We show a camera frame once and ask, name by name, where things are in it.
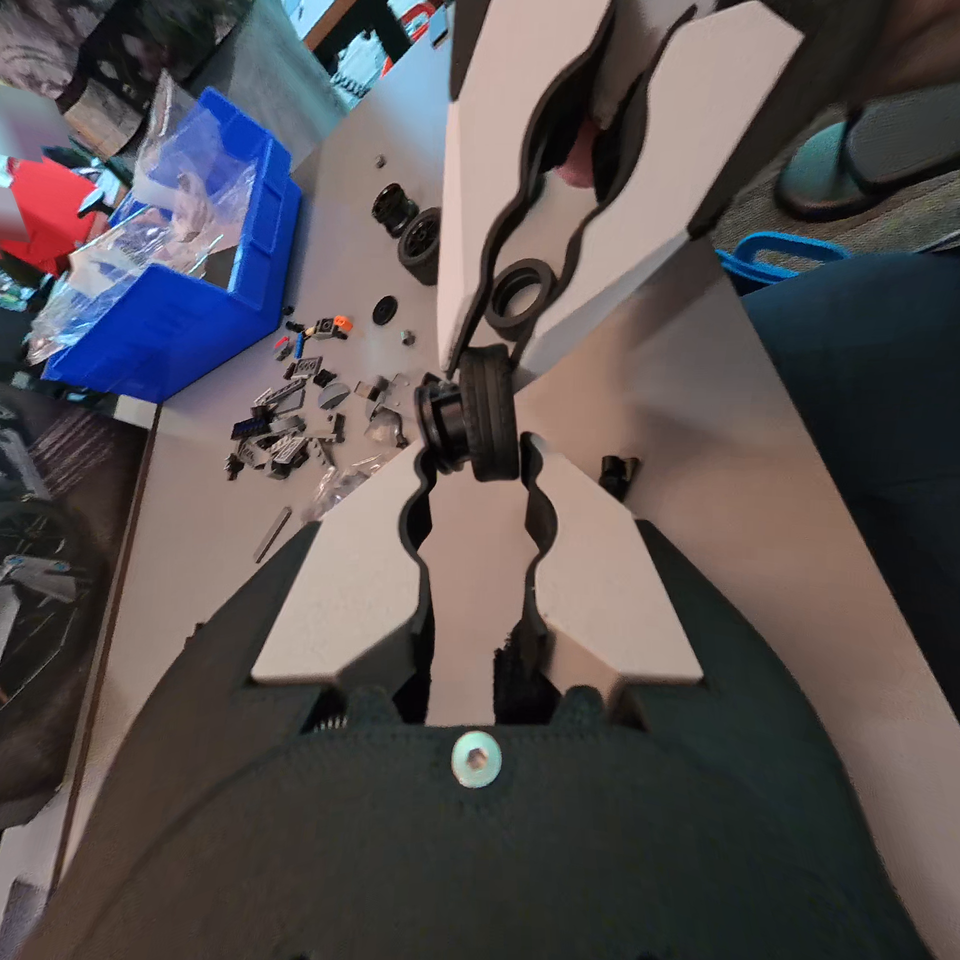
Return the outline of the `clear bag of small parts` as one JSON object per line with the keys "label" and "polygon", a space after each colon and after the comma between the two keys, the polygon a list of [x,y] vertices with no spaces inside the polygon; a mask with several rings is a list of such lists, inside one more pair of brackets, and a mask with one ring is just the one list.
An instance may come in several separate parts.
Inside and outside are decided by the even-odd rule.
{"label": "clear bag of small parts", "polygon": [[328,465],[300,511],[300,523],[320,522],[329,511],[398,456],[398,451],[381,452],[343,468]]}

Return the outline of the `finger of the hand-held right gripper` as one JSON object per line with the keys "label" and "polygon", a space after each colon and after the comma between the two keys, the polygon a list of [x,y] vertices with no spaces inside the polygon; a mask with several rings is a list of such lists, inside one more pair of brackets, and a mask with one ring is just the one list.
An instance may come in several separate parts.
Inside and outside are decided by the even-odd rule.
{"label": "finger of the hand-held right gripper", "polygon": [[525,216],[537,124],[603,50],[614,2],[456,2],[438,253],[438,362],[452,376],[498,252]]}
{"label": "finger of the hand-held right gripper", "polygon": [[550,370],[690,240],[690,223],[805,36],[765,4],[683,15],[646,84],[638,158],[582,223],[577,264],[517,370]]}

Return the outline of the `crumpled clear plastic bags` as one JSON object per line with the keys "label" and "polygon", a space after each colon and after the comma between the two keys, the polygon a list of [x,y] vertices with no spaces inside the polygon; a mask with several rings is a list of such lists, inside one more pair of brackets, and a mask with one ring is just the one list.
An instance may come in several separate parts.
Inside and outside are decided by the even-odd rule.
{"label": "crumpled clear plastic bags", "polygon": [[150,267],[203,280],[232,266],[257,173],[227,154],[211,110],[161,73],[119,216],[68,256],[65,278],[32,321],[29,366],[75,346]]}

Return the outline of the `pile of grey lego pieces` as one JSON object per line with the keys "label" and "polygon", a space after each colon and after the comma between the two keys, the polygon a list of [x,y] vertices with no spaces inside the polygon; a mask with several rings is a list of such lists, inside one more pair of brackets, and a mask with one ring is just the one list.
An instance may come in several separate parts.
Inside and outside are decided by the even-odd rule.
{"label": "pile of grey lego pieces", "polygon": [[320,391],[334,380],[341,381],[321,354],[288,362],[281,380],[261,390],[231,427],[226,480],[252,473],[283,481],[312,460],[335,467],[334,450],[346,440],[346,400],[332,411],[318,407]]}

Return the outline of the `black curved slope piece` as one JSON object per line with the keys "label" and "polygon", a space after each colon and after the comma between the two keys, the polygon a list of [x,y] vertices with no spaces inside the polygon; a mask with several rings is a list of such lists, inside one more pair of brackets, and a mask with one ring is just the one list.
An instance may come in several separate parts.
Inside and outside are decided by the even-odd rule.
{"label": "black curved slope piece", "polygon": [[618,503],[624,504],[631,486],[642,469],[642,460],[608,454],[602,457],[599,486]]}

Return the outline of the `long grey tile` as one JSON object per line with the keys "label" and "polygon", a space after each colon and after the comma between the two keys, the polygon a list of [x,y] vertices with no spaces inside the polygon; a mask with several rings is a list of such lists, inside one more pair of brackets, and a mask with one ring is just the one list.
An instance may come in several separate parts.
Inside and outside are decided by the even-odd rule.
{"label": "long grey tile", "polygon": [[253,551],[253,562],[256,565],[264,561],[284,527],[290,521],[292,513],[293,510],[290,506],[284,506],[270,522],[266,532],[262,535]]}

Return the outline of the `assembled black toy wheel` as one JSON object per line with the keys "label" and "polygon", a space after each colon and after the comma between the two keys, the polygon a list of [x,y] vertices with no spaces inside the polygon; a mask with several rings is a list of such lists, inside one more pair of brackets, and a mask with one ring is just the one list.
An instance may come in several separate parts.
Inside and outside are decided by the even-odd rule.
{"label": "assembled black toy wheel", "polygon": [[[440,207],[432,206],[429,207],[429,209],[438,209],[439,218],[442,218],[442,211]],[[438,248],[436,249],[434,255],[426,261],[412,262],[408,259],[404,249],[406,234],[412,222],[409,223],[402,236],[399,238],[397,250],[398,262],[418,283],[423,286],[434,287],[438,283],[441,232],[439,232]]]}

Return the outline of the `red tote bag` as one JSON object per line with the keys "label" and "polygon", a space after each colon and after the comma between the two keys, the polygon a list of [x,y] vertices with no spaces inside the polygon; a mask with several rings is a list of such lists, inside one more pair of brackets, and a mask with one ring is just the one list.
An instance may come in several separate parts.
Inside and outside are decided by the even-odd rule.
{"label": "red tote bag", "polygon": [[69,268],[72,254],[108,228],[101,212],[78,214],[93,184],[52,159],[2,157],[2,172],[11,175],[11,192],[28,234],[24,242],[3,240],[4,254],[58,277]]}

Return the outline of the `person's right hand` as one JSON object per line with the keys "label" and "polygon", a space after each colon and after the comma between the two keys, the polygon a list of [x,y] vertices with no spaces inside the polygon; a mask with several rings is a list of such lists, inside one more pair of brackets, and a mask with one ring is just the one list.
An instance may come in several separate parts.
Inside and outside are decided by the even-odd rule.
{"label": "person's right hand", "polygon": [[592,118],[583,120],[566,159],[556,168],[557,176],[568,186],[576,189],[594,186],[594,143],[601,132]]}

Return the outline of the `black rubber tyre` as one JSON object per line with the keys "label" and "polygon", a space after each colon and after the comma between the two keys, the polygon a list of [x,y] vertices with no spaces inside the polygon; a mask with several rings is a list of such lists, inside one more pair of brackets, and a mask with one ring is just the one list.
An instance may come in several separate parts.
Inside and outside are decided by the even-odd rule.
{"label": "black rubber tyre", "polygon": [[504,343],[462,354],[460,392],[466,447],[477,481],[514,481],[521,457],[510,352]]}
{"label": "black rubber tyre", "polygon": [[[485,311],[487,324],[504,339],[517,342],[521,331],[529,327],[551,301],[556,286],[551,266],[539,258],[514,261],[494,278]],[[511,304],[526,291],[533,290],[533,299],[514,311]]]}

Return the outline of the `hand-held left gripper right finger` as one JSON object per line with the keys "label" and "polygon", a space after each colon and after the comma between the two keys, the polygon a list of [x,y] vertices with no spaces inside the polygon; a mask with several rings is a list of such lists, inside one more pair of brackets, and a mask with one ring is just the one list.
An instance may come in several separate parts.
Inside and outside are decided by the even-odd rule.
{"label": "hand-held left gripper right finger", "polygon": [[597,691],[612,712],[628,687],[693,686],[702,668],[631,511],[545,439],[520,438],[525,529],[519,660],[559,694]]}

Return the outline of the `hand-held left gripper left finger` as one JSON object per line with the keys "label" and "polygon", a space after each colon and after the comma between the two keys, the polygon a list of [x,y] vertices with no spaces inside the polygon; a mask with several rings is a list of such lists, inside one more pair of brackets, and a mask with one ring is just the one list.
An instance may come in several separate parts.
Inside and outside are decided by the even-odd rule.
{"label": "hand-held left gripper left finger", "polygon": [[251,668],[256,683],[396,695],[416,675],[430,612],[418,550],[436,482],[425,453],[411,441],[323,515]]}

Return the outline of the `blue storage bin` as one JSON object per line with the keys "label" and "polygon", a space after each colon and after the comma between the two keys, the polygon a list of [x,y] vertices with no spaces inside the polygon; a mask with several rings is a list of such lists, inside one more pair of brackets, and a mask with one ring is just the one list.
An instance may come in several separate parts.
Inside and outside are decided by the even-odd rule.
{"label": "blue storage bin", "polygon": [[214,87],[188,112],[188,127],[202,111],[226,156],[255,165],[226,286],[148,266],[90,331],[46,361],[43,380],[161,403],[279,329],[302,200],[291,154]]}

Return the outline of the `lego set box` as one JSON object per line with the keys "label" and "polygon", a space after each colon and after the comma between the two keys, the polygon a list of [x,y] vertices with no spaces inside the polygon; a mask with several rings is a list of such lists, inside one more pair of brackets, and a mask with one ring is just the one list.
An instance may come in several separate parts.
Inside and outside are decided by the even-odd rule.
{"label": "lego set box", "polygon": [[1,391],[1,830],[60,789],[130,524],[148,430]]}

